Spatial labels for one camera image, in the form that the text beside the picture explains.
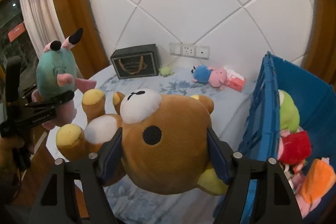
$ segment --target red plush toy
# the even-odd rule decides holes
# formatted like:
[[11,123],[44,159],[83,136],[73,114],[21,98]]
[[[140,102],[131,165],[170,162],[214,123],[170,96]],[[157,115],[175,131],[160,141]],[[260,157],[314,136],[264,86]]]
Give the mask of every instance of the red plush toy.
[[311,154],[311,144],[306,131],[289,134],[279,141],[278,160],[284,164],[296,165]]

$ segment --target wall socket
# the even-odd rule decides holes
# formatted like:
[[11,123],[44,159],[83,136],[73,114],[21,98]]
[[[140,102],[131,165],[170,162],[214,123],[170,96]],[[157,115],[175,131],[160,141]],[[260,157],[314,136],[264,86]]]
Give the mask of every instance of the wall socket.
[[206,59],[210,57],[209,46],[198,46],[185,43],[169,43],[169,52],[171,55],[184,56],[197,59]]

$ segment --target red sign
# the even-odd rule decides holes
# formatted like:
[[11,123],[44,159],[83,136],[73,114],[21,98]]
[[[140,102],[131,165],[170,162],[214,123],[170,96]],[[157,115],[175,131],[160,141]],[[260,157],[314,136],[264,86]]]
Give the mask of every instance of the red sign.
[[20,23],[18,26],[16,26],[13,30],[11,30],[8,33],[8,38],[11,42],[14,41],[15,38],[17,38],[20,34],[22,34],[26,30],[25,25]]

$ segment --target brown handle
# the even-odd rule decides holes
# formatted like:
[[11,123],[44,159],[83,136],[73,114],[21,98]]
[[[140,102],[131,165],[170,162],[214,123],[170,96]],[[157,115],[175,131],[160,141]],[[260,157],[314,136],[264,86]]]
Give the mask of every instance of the brown handle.
[[139,73],[142,69],[145,69],[147,67],[146,63],[143,62],[143,56],[141,55],[140,57],[140,62],[139,62],[139,68],[137,71],[131,71],[129,69],[125,68],[125,65],[121,62],[121,59],[119,59],[119,65],[122,68],[123,71],[127,72],[130,75],[134,75]]

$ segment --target white tiled wall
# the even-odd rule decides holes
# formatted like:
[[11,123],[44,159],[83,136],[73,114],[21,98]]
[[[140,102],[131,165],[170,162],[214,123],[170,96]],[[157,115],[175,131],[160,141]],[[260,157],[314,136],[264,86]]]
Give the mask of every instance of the white tiled wall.
[[[106,54],[157,44],[162,65],[229,65],[255,79],[271,51],[300,65],[314,0],[90,0]],[[169,42],[210,46],[210,60],[174,57]]]

